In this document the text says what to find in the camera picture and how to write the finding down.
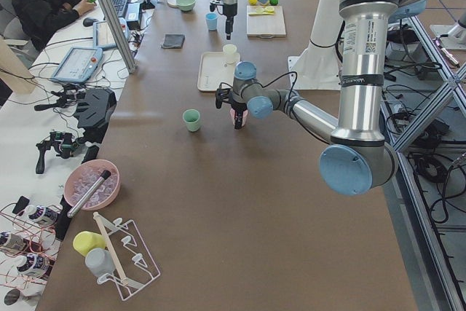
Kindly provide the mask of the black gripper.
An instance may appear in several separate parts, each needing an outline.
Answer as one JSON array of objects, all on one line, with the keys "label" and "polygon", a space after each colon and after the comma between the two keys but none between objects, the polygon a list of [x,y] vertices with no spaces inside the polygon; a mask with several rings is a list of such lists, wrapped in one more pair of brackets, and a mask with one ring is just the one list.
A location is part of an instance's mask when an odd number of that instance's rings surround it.
[{"label": "black gripper", "polygon": [[226,39],[230,40],[233,32],[233,17],[237,15],[237,0],[212,0],[210,11],[215,12],[218,7],[222,7],[222,14],[226,16],[225,33]]},{"label": "black gripper", "polygon": [[234,99],[232,87],[218,86],[215,92],[216,108],[220,109],[224,103],[229,104],[234,110],[234,128],[239,130],[243,125],[243,112],[247,110],[247,105]]}]

